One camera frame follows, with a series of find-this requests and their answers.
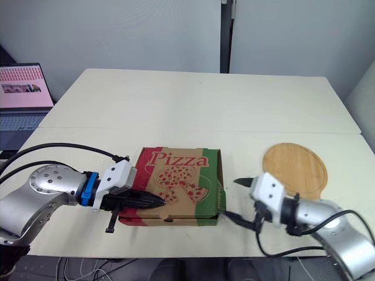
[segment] round wooden board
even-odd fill
[[[295,143],[279,143],[263,157],[263,171],[270,172],[290,196],[319,199],[328,180],[327,169],[318,155]]]

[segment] laptop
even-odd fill
[[[0,150],[18,150],[53,108],[39,63],[0,66]]]

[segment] red stripe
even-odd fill
[[[134,179],[133,189],[146,190],[147,184],[150,180],[151,174],[155,166],[147,166],[146,164],[152,159],[152,152],[160,152],[163,148],[146,148],[142,155],[139,156],[137,164],[137,175]],[[120,222],[126,225],[141,225],[147,226],[140,216],[137,214],[137,209],[125,208],[118,213]]]

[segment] green stripe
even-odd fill
[[[205,199],[197,202],[195,216],[198,226],[207,225],[207,219],[213,218],[219,211],[225,210],[226,205],[225,192],[217,179],[217,150],[204,148],[203,156],[209,159],[209,167],[200,169],[198,185],[209,189],[209,193]]]

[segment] pizza illustration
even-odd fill
[[[189,183],[195,175],[194,167],[186,166],[168,166],[155,176],[155,182],[158,186],[165,189],[180,188],[180,181]]]
[[[202,201],[209,192],[209,189],[199,187],[197,184],[194,183],[185,183],[184,181],[180,181],[179,184],[194,204],[197,204],[197,202]]]
[[[172,189],[167,189],[165,192],[160,192],[159,196],[164,199],[166,205],[174,205],[178,203],[176,192]]]

